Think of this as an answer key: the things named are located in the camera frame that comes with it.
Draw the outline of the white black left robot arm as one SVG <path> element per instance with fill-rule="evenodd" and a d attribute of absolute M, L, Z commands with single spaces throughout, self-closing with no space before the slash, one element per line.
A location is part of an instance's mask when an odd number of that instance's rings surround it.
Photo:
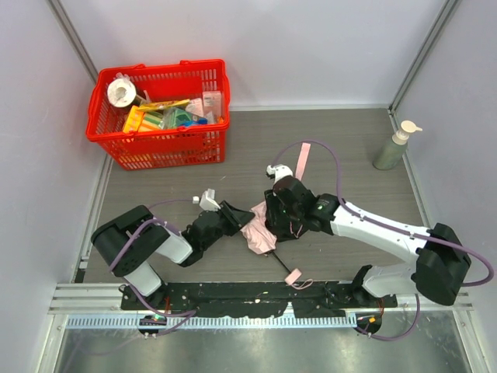
<path fill-rule="evenodd" d="M 201 212 L 179 231 L 139 205 L 98 227 L 91 242 L 114 276 L 122 277 L 131 289 L 148 298 L 165 286 L 148 263 L 150 256 L 156 253 L 189 267 L 214 243 L 240 232 L 254 217 L 253 212 L 223 201 L 217 210 Z"/>

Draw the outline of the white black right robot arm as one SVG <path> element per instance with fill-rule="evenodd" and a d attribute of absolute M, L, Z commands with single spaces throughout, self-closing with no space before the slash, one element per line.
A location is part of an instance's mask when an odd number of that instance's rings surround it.
<path fill-rule="evenodd" d="M 362 305 L 386 295 L 417 294 L 439 305 L 453 305 L 471 266 L 454 230 L 405 225 L 329 193 L 314 195 L 293 176 L 285 176 L 264 193 L 266 227 L 278 241 L 323 232 L 364 242 L 400 259 L 399 264 L 365 265 L 353 279 L 353 296 Z"/>

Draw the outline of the pink folding umbrella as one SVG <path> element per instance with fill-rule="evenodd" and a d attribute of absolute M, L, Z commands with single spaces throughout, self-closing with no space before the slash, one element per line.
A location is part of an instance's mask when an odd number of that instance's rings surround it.
<path fill-rule="evenodd" d="M 310 148 L 309 143 L 304 142 L 301 145 L 294 174 L 299 180 L 304 175 Z M 275 254 L 276 236 L 266 227 L 266 202 L 263 201 L 252 207 L 251 212 L 255 214 L 255 217 L 242 228 L 242 234 L 247 240 L 248 248 L 258 255 Z M 288 272 L 285 282 L 297 291 L 309 288 L 314 282 L 312 279 L 307 279 L 303 284 L 297 284 L 302 273 L 298 269 L 288 270 Z"/>

